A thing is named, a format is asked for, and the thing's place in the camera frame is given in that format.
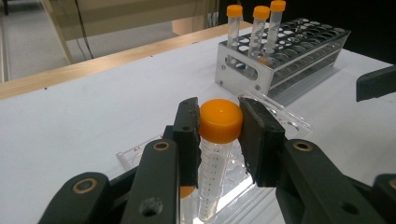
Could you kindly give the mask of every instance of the wooden edge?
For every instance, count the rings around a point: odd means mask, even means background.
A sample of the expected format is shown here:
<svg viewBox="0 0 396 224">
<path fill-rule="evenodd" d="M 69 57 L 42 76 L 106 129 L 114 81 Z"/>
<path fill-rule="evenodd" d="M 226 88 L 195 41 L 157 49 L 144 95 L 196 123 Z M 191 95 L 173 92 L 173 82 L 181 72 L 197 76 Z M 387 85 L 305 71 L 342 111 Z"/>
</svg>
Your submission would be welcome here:
<svg viewBox="0 0 396 224">
<path fill-rule="evenodd" d="M 240 29 L 245 29 L 250 26 L 250 23 L 243 21 L 241 22 Z M 162 53 L 171 49 L 178 49 L 196 42 L 225 35 L 227 34 L 227 29 L 227 24 L 221 25 L 135 49 L 128 49 L 87 62 L 75 63 L 48 72 L 0 83 L 0 100 L 31 91 L 41 90 L 79 77 L 90 76 L 125 63 L 149 57 L 150 55 Z"/>
</svg>

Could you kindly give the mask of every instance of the white table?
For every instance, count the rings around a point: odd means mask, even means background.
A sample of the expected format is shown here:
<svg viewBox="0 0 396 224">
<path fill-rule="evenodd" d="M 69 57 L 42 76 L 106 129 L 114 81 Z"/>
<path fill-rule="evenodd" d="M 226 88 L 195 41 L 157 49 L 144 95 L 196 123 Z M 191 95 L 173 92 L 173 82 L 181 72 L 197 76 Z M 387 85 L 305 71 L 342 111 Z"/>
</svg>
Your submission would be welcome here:
<svg viewBox="0 0 396 224">
<path fill-rule="evenodd" d="M 193 96 L 200 104 L 232 98 L 214 82 L 217 45 L 224 39 L 1 101 L 0 223 L 36 223 L 74 175 L 120 175 L 123 169 L 116 154 L 173 124 L 180 101 Z M 276 97 L 312 125 L 307 140 L 320 146 L 344 174 L 367 184 L 378 174 L 396 171 L 396 94 L 356 103 L 355 83 L 359 76 L 386 66 L 342 50 L 333 67 Z M 270 209 L 272 217 L 252 211 L 245 221 L 282 222 L 271 197 L 262 208 Z"/>
</svg>

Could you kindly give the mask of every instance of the transparent plastic lid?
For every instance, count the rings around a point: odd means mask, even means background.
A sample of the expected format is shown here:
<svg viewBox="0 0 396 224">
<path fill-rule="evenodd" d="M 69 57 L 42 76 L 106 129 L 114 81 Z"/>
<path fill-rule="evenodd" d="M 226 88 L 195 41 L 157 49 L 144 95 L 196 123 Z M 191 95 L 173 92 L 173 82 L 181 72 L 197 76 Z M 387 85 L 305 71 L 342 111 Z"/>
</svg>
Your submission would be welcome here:
<svg viewBox="0 0 396 224">
<path fill-rule="evenodd" d="M 306 121 L 290 113 L 287 108 L 257 91 L 244 92 L 239 96 L 235 96 L 231 101 L 239 104 L 238 97 L 255 99 L 265 105 L 285 128 L 285 135 L 288 139 L 305 138 L 312 133 L 312 128 Z M 161 134 L 156 135 L 136 147 L 117 153 L 117 158 L 120 160 L 125 171 L 136 167 L 140 162 L 146 144 L 159 138 L 162 138 Z M 235 140 L 227 164 L 227 171 L 224 177 L 222 194 L 218 203 L 217 212 L 206 223 L 238 223 L 252 210 L 252 208 L 256 207 L 257 204 L 271 202 L 268 200 L 265 201 L 265 198 L 273 189 L 258 188 L 252 183 L 253 181 L 250 174 L 246 171 L 241 147 L 239 142 Z M 194 195 L 194 201 L 198 203 L 199 196 L 197 194 Z M 193 223 L 204 222 L 196 217 Z"/>
</svg>

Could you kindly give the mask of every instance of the floor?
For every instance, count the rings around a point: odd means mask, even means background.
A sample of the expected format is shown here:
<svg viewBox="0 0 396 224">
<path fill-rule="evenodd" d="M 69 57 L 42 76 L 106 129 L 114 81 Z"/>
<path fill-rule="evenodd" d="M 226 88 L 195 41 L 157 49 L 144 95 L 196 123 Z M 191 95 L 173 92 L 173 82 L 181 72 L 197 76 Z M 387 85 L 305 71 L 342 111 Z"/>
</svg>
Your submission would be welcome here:
<svg viewBox="0 0 396 224">
<path fill-rule="evenodd" d="M 7 58 L 4 66 L 6 79 L 27 77 L 67 65 L 56 33 L 39 0 L 9 1 L 9 15 L 0 16 Z M 88 42 L 92 55 L 96 58 L 175 36 L 177 35 L 172 32 L 172 23 L 168 21 L 90 36 Z M 68 41 L 67 45 L 76 62 L 91 58 L 84 49 L 82 39 Z"/>
</svg>

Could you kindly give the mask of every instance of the test tube rack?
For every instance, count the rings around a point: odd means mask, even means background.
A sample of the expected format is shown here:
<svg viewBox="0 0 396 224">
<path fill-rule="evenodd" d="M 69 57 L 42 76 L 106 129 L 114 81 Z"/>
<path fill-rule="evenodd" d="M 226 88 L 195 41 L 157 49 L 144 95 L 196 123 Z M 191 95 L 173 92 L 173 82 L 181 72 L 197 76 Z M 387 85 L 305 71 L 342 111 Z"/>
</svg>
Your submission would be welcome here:
<svg viewBox="0 0 396 224">
<path fill-rule="evenodd" d="M 258 59 L 248 57 L 251 34 L 239 37 L 237 50 L 227 48 L 227 41 L 220 42 L 216 83 L 234 95 L 254 88 L 274 97 L 319 69 L 333 65 L 350 31 L 308 19 L 284 22 L 274 52 L 264 55 L 267 33 L 268 28 L 263 33 Z M 228 55 L 234 60 L 227 62 Z"/>
</svg>

